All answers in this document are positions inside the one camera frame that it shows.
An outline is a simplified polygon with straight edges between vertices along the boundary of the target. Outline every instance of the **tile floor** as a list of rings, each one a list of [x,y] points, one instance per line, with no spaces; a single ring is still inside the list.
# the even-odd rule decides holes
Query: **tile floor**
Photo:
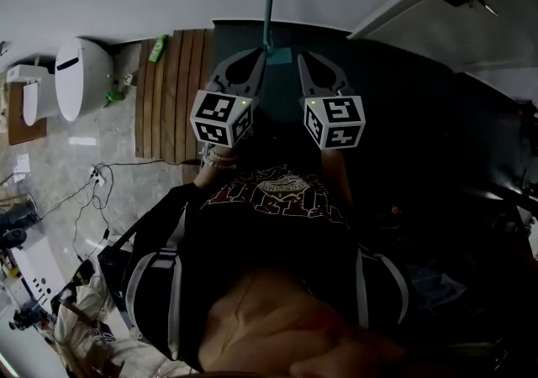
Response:
[[[126,45],[114,57],[115,75],[124,76],[137,71],[139,56],[140,45]],[[46,138],[11,147],[0,146],[0,179],[14,171],[19,156],[27,154],[30,173],[14,183],[12,190],[31,193],[39,207],[38,214],[43,216],[61,199],[87,183],[91,165],[101,161],[145,161],[135,159],[135,92],[135,87],[129,87],[124,101],[115,102],[73,123],[68,123],[62,116],[50,118]],[[96,194],[104,201],[111,185],[111,176],[106,168],[103,176],[107,184],[98,187]],[[182,182],[180,167],[164,163],[115,166],[113,178],[113,190],[103,210],[111,234],[122,234],[171,187]],[[73,250],[75,220],[81,204],[88,201],[91,193],[92,187],[89,186],[29,231],[29,236],[49,238],[55,259],[67,280],[71,279],[79,265]],[[93,252],[103,239],[106,227],[98,210],[92,206],[84,209],[74,242],[82,258]]]

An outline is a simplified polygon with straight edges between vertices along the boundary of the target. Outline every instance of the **brown mat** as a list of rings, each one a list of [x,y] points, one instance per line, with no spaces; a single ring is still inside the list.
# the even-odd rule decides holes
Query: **brown mat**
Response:
[[[212,29],[177,30],[158,63],[148,61],[154,39],[142,42],[135,113],[135,155],[173,163],[196,160],[189,122],[194,98],[211,75]]]

